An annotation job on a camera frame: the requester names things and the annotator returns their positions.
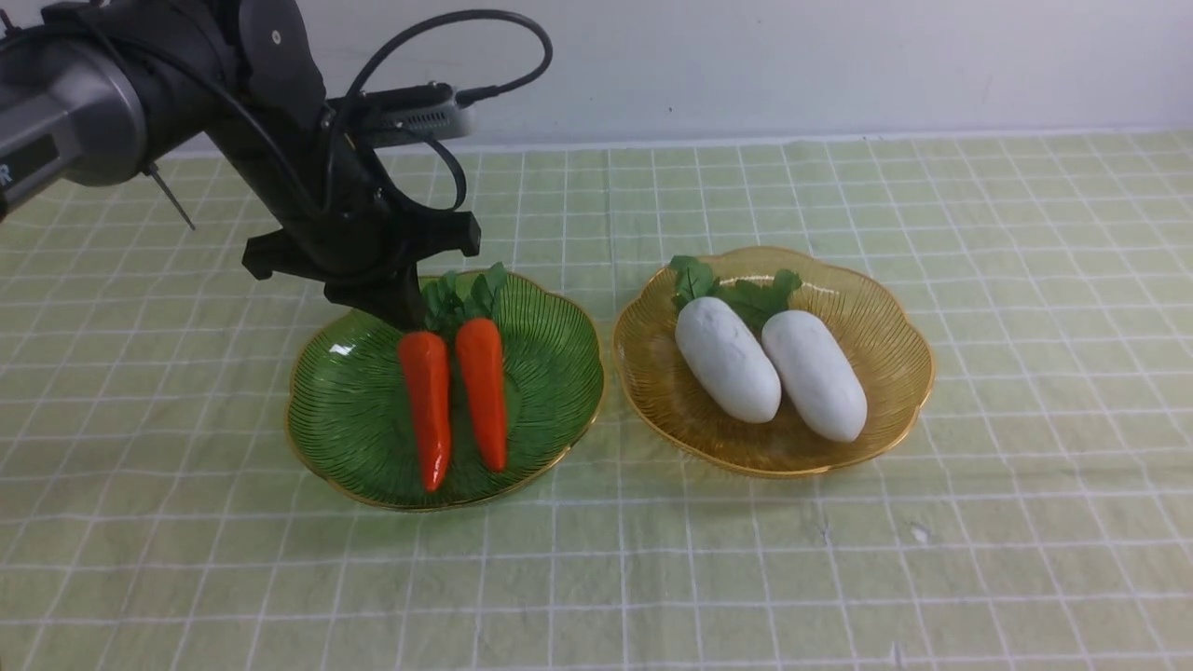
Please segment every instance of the plate rim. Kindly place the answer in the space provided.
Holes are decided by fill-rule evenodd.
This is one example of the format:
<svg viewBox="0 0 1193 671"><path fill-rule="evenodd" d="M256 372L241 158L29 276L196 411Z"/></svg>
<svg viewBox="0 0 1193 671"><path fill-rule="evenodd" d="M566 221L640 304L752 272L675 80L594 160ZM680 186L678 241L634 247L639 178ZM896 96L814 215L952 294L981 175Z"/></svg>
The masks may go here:
<svg viewBox="0 0 1193 671"><path fill-rule="evenodd" d="M668 433L667 431L665 431L661 426L659 426L650 418L648 418L644 412L642 412L642 408L638 406L638 404L635 401L633 396L630 394L629 382L626 382L626 377L625 377L625 368L624 368L624 364L622 362L622 357L618 353L618 349L619 349L618 347L618 343L620 340L620 333L622 333L622 328L623 328L623 325L624 325L624 321L625 321L625 316L630 312L630 308L632 308L633 306L638 304L638 302L641 302L643 300L643 297L645 296L647 289L650 288L650 285L654 284L659 279L659 277L661 275L663 275L665 272L667 272L669 270L669 267L667 265L660 267L657 271L655 271L654 275L650 276L649 279L647 279L647 282L642 285L642 289L638 290L638 294L633 297L633 300L630 301L630 302L628 302L625 304L625 307L623 307L620 309L620 312L618 312L617 320L613 322L613 333L612 333L611 338L610 338L610 340L611 340L610 345L611 345L611 349L613 351L612 351L612 353L610 356L613 359L613 369L617 371L618 384L622 388L622 394L625 396L625 401L629 404L630 407L633 408L633 412L635 412L635 414L638 415L638 419L641 419L643 423L645 423L647 426L650 426L650 429L653 429L655 431L655 433L659 433L660 436L662 436L667 442L672 443L676 448L680 448L681 450L684 450L687 454L697 456L697 457L699 457L699 458L701 458L701 460L704 460L704 461L706 461L706 462L709 462L709 463L711 463L713 466L717 466L717 467L723 468L725 470L729 470L731 473L737 473L740 475L750 475L750 476L754 476L754 478L764 478L764 479L771 479L771 480L792 480L792 479L799 479L799 478L810 478L812 475L822 475L822 474L829 473L832 470L840 470L842 468L848 468L851 466L857 466L859 463L867 462L870 460L877 458L877 457L879 457L879 456L882 456L882 455L891 451L896 445L898 445L904 439L907 439L907 437L911 433L911 430L915 429L915 425L916 425L916 423L920 419L920 413L923 410L925 404L928 402L928 399L932 396L932 392L933 392L933 389L937 386L937 355L935 355L935 351L932 349L932 344L928 341L927 338L925 338L923 332L920 331L915 326L915 324L911 322L911 319L908 316L907 309L903 307L903 303L900 302L898 297L896 297L895 294L892 294L890 289L888 289L883 283L878 282L873 277L870 277L869 275L865 275L863 272L858 272L857 270L853 270L852 267L845 267L845 266L840 266L840 265L834 265L834 264L824 263L824 261L822 261L822 260L812 257L811 254L805 254L805 253L803 253L803 252L801 252L798 250L791 250L789 247L778 247L778 246L774 246L774 245L752 245L749 247L737 247L736 250L730 250L728 252L722 252L719 254L700 254L700 256L697 256L696 258L699 259L699 260L701 260L701 261L709 263L710 260L724 259L725 257L729 257L729 256L733 256L733 254L740 254L740 253L746 253L746 252L752 252L752 251L781 252L781 253L785 253L785 254L789 254L789 256L801 257L801 258L803 258L805 261L808 261L810 264L820 265L822 267L828 267L828 269L833 269L833 270L840 270L840 271L843 271L843 272L848 272L851 275L855 275L855 276L860 277L863 281L869 282L869 283L878 287L879 289L882 289L883 293L886 294L886 296L891 300L891 302L895 304L895 307L898 308L900 315L903 318L903 322L916 334L916 337L920 338L920 340L925 345L925 349L928 350L928 373L929 373L928 386L923 390L923 396L915 405L915 407L911 408L911 417L910 417L909 421L907 423L907 426L903 427L903 430L900 432L900 435L896 436L895 438L892 438L889 444L886 444L882 449L874 450L873 453L867 454L867 455L865 455L863 457L853 458L853 460L849 460L849 461L842 461L842 462L834 463L834 464L830 464L830 466L822 466L822 467L816 467L816 468L804 468L804 469L799 469L799 470L765 470L765 469L761 469L761 468L750 468L748 466L740 466L740 464L736 464L736 463L730 463L730 462L724 461L722 458L717 458L717 457L710 456L710 455L705 454L704 451L694 448L693 445L690 445L690 444L685 443L684 441L680 441L679 438L676 438L676 437L672 436L670 433Z"/></svg>
<svg viewBox="0 0 1193 671"><path fill-rule="evenodd" d="M465 275L480 275L482 272L484 272L483 269L476 269L476 270L459 271L456 275L457 275L457 277L463 277ZM459 501L452 501L452 503L446 503L446 504L437 504L437 505L401 505L401 504L389 504L389 503L384 503L384 501L378 501L378 500L370 499L367 497L363 497L360 494L357 494L356 492L348 491L346 487L344 487L342 485L340 485L338 481L335 481L334 479L332 479L328 475L323 474L314 463L310 462L310 460L307 458L307 455L304 455L302 453L302 450L298 449L298 445L295 442L293 435L291 433L291 430L290 430L290 412L291 412L291 408L293 407L293 404L295 404L295 386L296 386L296 378L298 376L298 365L302 363L303 353L307 352L307 350L308 350L308 347L310 347L311 343L314 343L315 339L319 338L324 331L327 331L332 326L334 326L334 325L344 321L345 319L348 319L353 314L357 314L357 313L364 314L364 310L360 310L360 309L357 309L357 308L350 308L342 315L333 319L332 321L324 324L319 330L316 330L315 333L313 333L309 338L307 338L305 343L303 343L303 346L298 349L298 353L295 356L295 361L293 361L293 363L290 367L290 381L289 381L289 384L286 387L286 393L288 393L289 398L286 400L285 421L283 424L284 424L285 435L286 435L286 445L290 448L290 451L291 451L291 454L293 454L295 458L297 458L298 462L302 463L303 467L307 468L307 470L309 470L313 475L315 475L320 480L322 480L322 481L327 482L328 485L330 485L332 488L335 490L336 492L339 492L340 494L342 494L342 495L345 495L345 497L347 497L347 498L350 498L350 499L352 499L352 500L354 500L354 501L357 501L359 504L364 504L364 505L367 505L367 506L371 506L371 507L377 507L377 509L383 509L383 510L391 510L391 511L395 511L395 512L435 512L435 511L440 511L440 510L453 510L453 509L459 509L459 507L469 507L469 506L474 506L474 505L484 504L484 503L488 503L488 501L490 501L493 499L496 499L499 497L503 497L506 494L512 494L514 492L518 492L519 490L526 487L531 482L533 482L533 481L538 480L539 478L542 478L548 470L551 470L552 468L555 468L561 461L563 461L563 457L565 457L568 455L568 453L571 451L571 448L574 448L576 445L576 443L579 443L581 439L583 439L583 437L586 435L588 435L588 431L592 430L593 425L596 424L596 419L600 417L600 411L605 407L605 401L608 398L608 388L611 387L611 384L608 383L608 367L605 363L605 347L601 346L600 331L596 328L596 320L593 319L592 314L589 314L588 310L585 309L583 306L581 306L576 301L569 298L568 296L564 296L563 294L557 294L555 291L548 291L546 289L543 288L542 284L539 284L538 282L534 282L533 279L526 277L525 275L520 275L520 273L513 272L513 271L511 271L509 275L514 276L514 277L518 277L523 282L526 282L527 284L530 284L533 289L536 289L538 291L542 291L542 293L544 293L544 294L546 294L549 296L555 296L557 298L561 298L561 300L570 303L574 308L576 308L577 310L580 310L580 314L583 315L585 320L587 320L588 326L591 326L592 330L593 330L593 336L596 338L596 364L600 367L600 380L601 380L601 382L600 382L601 383L600 396L596 399L596 405L593 407L592 417L588 418L588 421L585 423L583 427L580 430L580 432L576 435L576 437L571 442L569 442L568 444L563 445L563 449L560 450L560 454L555 458L552 458L550 462L548 462L546 464L544 464L538 470L531 473L530 475L523 478L521 480L514 482L513 485L509 485L508 487L505 487L505 488L499 490L496 492L492 492L492 493L484 494L483 497L477 497L477 498L471 498L471 499L465 499L465 500L459 500ZM421 282L421 281L425 281L425 279L438 279L439 277L443 277L443 276L441 275L420 275L419 276L419 281Z"/></svg>

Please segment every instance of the carrot leaf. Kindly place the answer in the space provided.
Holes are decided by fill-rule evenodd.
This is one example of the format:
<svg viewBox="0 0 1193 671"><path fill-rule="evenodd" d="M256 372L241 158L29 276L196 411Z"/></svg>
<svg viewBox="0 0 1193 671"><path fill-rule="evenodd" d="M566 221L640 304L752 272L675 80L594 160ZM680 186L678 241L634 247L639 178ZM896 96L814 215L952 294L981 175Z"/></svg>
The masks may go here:
<svg viewBox="0 0 1193 671"><path fill-rule="evenodd" d="M505 287L507 277L506 266L497 261L472 282L465 310L470 319L493 319L497 314L501 288Z"/></svg>
<svg viewBox="0 0 1193 671"><path fill-rule="evenodd" d="M447 272L422 288L422 300L427 303L426 330L449 339L465 318L464 301L457 293L456 283L457 275Z"/></svg>

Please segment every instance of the orange carrot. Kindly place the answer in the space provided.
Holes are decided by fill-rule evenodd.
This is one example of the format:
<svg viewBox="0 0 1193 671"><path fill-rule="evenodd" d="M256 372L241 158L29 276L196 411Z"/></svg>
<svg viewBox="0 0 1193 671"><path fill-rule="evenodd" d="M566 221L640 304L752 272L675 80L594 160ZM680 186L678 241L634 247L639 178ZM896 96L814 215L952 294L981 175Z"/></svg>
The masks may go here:
<svg viewBox="0 0 1193 671"><path fill-rule="evenodd" d="M447 344L429 331L408 333L397 344L397 361L402 364L410 396L422 486L434 492L443 484L451 462Z"/></svg>
<svg viewBox="0 0 1193 671"><path fill-rule="evenodd" d="M506 469L506 376L501 334L492 319L475 318L456 333L456 359L468 390L468 410L481 460L489 470Z"/></svg>

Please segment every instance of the tablecloth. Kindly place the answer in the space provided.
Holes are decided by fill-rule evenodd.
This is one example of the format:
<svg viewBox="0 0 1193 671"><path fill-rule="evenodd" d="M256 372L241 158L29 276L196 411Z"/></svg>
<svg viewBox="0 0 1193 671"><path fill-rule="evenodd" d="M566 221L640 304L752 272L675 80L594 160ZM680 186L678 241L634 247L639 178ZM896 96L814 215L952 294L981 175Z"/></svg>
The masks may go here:
<svg viewBox="0 0 1193 671"><path fill-rule="evenodd" d="M431 155L387 158L435 205ZM229 165L61 183L0 224L5 671L1193 669L1193 133L463 156L483 252L608 343L672 254L801 250L890 288L937 381L890 454L769 481L684 456L612 373L489 505L307 473L295 357L345 312L254 282Z"/></svg>

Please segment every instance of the white wall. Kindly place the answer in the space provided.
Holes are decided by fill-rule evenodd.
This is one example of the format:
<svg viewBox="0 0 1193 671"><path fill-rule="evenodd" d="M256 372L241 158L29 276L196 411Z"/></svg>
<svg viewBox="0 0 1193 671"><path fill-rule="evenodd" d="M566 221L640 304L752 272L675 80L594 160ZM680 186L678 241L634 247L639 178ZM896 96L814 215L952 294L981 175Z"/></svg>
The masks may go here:
<svg viewBox="0 0 1193 671"><path fill-rule="evenodd" d="M477 106L478 143L1193 124L1191 0L299 2L333 94L435 13L502 7L542 23L555 64ZM23 18L41 5L17 4ZM519 31L440 29L369 88L517 76L538 57Z"/></svg>

